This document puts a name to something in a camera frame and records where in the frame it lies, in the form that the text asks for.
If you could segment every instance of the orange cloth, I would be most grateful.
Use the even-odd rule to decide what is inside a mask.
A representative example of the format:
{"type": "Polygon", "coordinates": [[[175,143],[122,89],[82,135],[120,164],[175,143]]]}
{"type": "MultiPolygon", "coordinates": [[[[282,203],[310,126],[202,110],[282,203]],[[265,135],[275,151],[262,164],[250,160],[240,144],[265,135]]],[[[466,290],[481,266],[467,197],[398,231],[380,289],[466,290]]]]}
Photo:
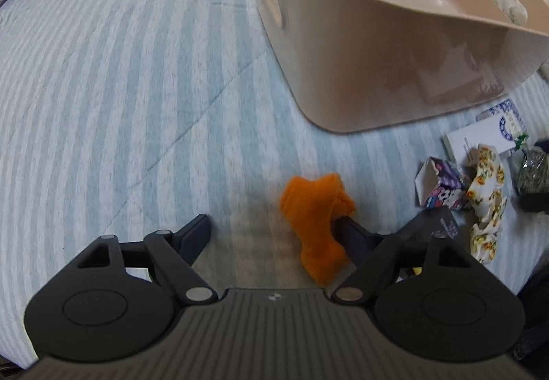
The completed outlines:
{"type": "Polygon", "coordinates": [[[331,221],[355,211],[339,174],[318,180],[293,177],[280,200],[280,209],[301,240],[301,264],[321,287],[328,286],[350,261],[331,235],[331,221]]]}

